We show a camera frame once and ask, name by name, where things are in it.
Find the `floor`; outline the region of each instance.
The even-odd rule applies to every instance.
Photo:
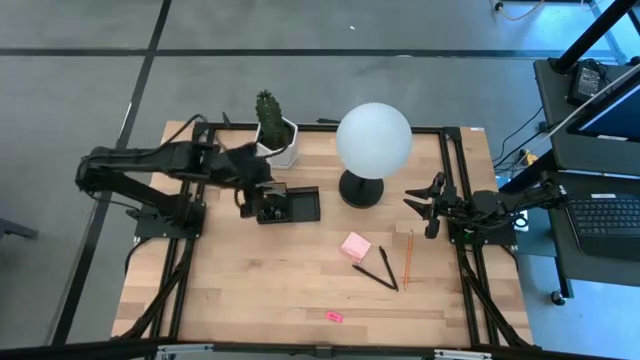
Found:
[[[540,107],[533,58],[557,56],[594,19],[586,7],[557,3],[510,22],[496,16],[488,1],[477,0],[165,2],[171,3],[166,25],[153,41],[162,0],[0,1],[0,217],[40,231],[37,240],[9,236],[0,243],[1,348],[49,341],[94,206],[73,184],[75,168],[93,147],[127,140],[123,124],[135,120],[129,147],[151,147],[165,121],[196,112],[216,121],[222,111],[236,121],[255,121],[254,96],[268,88],[285,116],[298,123],[339,119],[358,104],[379,101],[398,108],[413,125],[484,127],[498,156],[502,139]],[[515,15],[531,5],[506,6]],[[612,34],[627,58],[640,55],[640,37],[628,18]],[[145,62],[138,50],[150,43],[159,49],[450,51],[445,57],[183,53]],[[117,48],[128,56],[33,51],[43,48]],[[592,50],[603,61],[615,61],[615,47],[606,39]],[[533,135],[535,123],[507,148]],[[123,209],[109,208],[70,342],[108,338],[133,228]],[[640,357],[640,289],[575,282],[576,298],[555,307],[548,301],[558,287],[553,260],[518,260],[536,344]]]

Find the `black floor line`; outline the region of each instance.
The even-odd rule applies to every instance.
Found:
[[[464,49],[114,49],[114,48],[0,48],[0,56],[50,57],[225,57],[225,56],[370,56],[370,57],[452,57],[452,58],[549,58],[564,50],[464,50]],[[591,50],[585,57],[614,58],[610,50]]]
[[[151,36],[148,50],[157,49],[170,7],[171,0],[164,0],[162,2],[162,7],[160,8],[160,13],[158,15],[153,35]],[[127,143],[129,142],[129,138],[131,137],[131,132],[133,130],[133,124],[135,123],[136,115],[140,107],[140,101],[142,101],[142,95],[147,85],[147,80],[149,79],[152,64],[153,56],[146,56],[140,68],[138,80],[136,81],[136,85],[133,90],[129,110],[125,116],[118,140],[116,141],[117,149],[124,149],[127,147]],[[111,199],[111,193],[102,193],[101,199]],[[63,295],[65,296],[65,300],[53,333],[52,345],[63,345],[67,342],[69,332],[73,326],[73,318],[82,296],[82,290],[84,289],[89,270],[91,269],[91,262],[93,261],[93,256],[98,246],[100,232],[102,231],[102,227],[107,216],[108,205],[108,202],[102,201],[98,202],[94,206],[94,211],[92,212],[92,216],[90,216],[89,223],[87,224],[87,231],[85,231],[81,242],[83,245],[80,259],[74,269],[68,291]]]

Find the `wooden table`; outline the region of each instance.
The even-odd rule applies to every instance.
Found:
[[[181,122],[169,122],[164,138]],[[463,128],[462,138],[473,190],[496,190],[487,140],[482,130]],[[254,131],[217,131],[233,147],[251,141]],[[185,131],[178,140],[189,140]],[[424,238],[426,222],[405,205],[404,191],[430,185],[442,171],[438,137],[414,135],[405,168],[384,179],[380,203],[370,209],[345,204],[338,193],[344,171],[336,154],[335,133],[300,132],[299,156],[290,170],[275,170],[289,187],[319,186],[322,221],[258,225],[241,219],[232,190],[207,187],[207,218],[196,242],[188,280],[180,340],[281,344],[466,347],[469,335],[455,248],[446,226],[435,240]],[[449,144],[454,181],[460,184],[453,144]],[[178,193],[180,182],[154,174],[151,185]],[[351,268],[338,251],[355,231],[375,247],[382,245],[402,288],[408,233],[416,234],[406,291],[391,291]],[[156,295],[166,239],[154,239],[131,260],[113,335],[128,330]],[[531,341],[518,273],[498,246],[484,256],[492,298],[525,340]],[[363,267],[388,281],[374,247]],[[172,299],[161,334],[168,331]],[[482,306],[476,303],[481,338],[487,341]],[[336,324],[328,310],[344,315]]]

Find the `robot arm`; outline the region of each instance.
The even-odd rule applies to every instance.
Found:
[[[438,234],[438,216],[444,216],[468,232],[488,231],[522,219],[520,212],[523,210],[538,207],[550,209],[566,203],[562,186],[552,181],[545,181],[537,188],[517,194],[476,191],[471,199],[463,200],[456,195],[455,187],[444,184],[443,173],[436,175],[430,187],[407,190],[406,194],[423,200],[432,199],[429,204],[404,200],[424,220],[429,220],[425,230],[428,239],[433,239]]]
[[[90,196],[113,191],[139,201],[175,224],[187,224],[199,217],[189,196],[164,194],[125,172],[160,172],[177,180],[242,191],[245,203],[237,202],[242,217],[255,215],[264,184],[273,180],[266,159],[256,156],[255,143],[221,152],[218,145],[185,141],[164,143],[154,149],[96,147],[82,158],[75,182]]]

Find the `cactus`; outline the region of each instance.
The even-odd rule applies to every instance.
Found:
[[[267,90],[258,93],[256,114],[261,125],[260,142],[271,150],[283,148],[291,142],[291,130],[282,120],[280,104]]]

